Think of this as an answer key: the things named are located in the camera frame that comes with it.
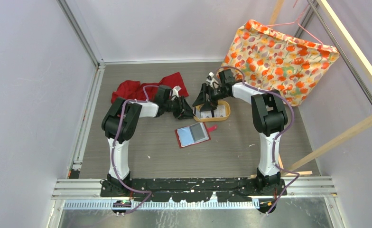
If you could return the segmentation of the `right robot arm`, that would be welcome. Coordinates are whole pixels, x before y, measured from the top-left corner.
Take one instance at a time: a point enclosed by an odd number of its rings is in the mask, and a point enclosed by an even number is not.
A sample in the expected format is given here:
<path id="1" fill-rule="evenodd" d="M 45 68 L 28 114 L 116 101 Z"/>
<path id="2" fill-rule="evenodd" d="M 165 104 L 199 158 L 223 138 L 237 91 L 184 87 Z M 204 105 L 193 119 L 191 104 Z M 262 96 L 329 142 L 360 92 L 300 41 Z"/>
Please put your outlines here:
<path id="1" fill-rule="evenodd" d="M 263 90 L 236 80 L 230 69 L 207 76 L 193 107 L 201 116 L 213 114 L 219 101 L 233 97 L 251 105 L 253 126 L 260 136 L 260 161 L 255 185 L 258 193 L 268 195 L 280 183 L 279 138 L 288 123 L 284 101 L 278 90 Z"/>

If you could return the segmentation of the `red card holder wallet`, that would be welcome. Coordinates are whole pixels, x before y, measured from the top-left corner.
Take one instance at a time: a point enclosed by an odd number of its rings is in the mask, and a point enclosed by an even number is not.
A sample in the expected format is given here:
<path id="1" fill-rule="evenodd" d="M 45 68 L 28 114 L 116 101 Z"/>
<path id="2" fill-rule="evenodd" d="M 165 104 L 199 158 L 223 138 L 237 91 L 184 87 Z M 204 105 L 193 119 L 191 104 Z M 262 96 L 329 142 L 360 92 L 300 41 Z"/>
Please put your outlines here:
<path id="1" fill-rule="evenodd" d="M 217 130 L 218 125 L 207 127 L 204 122 L 197 122 L 190 126 L 175 130 L 179 148 L 189 147 L 195 144 L 211 140 L 210 133 Z"/>

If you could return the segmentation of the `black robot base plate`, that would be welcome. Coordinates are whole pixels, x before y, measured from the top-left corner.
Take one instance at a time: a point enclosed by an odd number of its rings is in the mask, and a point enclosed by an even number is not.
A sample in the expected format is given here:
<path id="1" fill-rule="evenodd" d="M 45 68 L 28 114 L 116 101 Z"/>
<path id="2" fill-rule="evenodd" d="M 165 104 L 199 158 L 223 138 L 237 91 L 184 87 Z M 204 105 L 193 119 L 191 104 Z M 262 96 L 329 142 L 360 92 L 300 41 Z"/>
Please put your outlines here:
<path id="1" fill-rule="evenodd" d="M 208 202 L 217 198 L 218 202 L 245 202 L 252 196 L 275 199 L 286 195 L 285 182 L 259 188 L 251 178 L 134 178 L 130 188 L 119 189 L 106 179 L 99 181 L 101 197 L 130 197 L 136 202 Z"/>

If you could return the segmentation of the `yellow oval tray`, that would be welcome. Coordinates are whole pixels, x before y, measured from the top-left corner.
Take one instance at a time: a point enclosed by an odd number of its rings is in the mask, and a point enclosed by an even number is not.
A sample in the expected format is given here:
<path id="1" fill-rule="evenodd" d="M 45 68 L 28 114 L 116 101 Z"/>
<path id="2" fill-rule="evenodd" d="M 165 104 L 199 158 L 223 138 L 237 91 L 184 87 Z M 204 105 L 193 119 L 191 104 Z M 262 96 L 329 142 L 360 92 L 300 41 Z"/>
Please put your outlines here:
<path id="1" fill-rule="evenodd" d="M 219 122 L 219 121 L 227 120 L 229 118 L 230 114 L 231 114 L 230 105 L 224 100 L 218 101 L 218 105 L 225 105 L 226 106 L 227 114 L 228 114 L 226 117 L 223 117 L 223 118 L 215 117 L 215 118 L 201 119 L 200 118 L 200 106 L 197 106 L 197 107 L 193 108 L 194 119 L 197 122 Z"/>

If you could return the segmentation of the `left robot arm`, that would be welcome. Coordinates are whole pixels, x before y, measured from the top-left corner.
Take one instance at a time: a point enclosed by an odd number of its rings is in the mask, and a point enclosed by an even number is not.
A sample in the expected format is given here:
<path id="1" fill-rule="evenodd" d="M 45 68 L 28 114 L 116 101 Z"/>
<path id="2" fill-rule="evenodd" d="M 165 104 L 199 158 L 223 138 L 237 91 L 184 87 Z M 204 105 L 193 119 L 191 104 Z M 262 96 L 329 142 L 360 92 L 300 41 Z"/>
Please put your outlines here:
<path id="1" fill-rule="evenodd" d="M 107 181 L 112 190 L 120 197 L 130 192 L 130 183 L 126 178 L 130 174 L 128 149 L 130 139 L 135 133 L 140 118 L 156 118 L 168 112 L 176 119 L 193 118 L 193 110 L 180 92 L 180 86 L 166 85 L 156 87 L 153 99 L 145 100 L 117 97 L 102 120 L 102 130 L 110 146 L 110 168 Z"/>

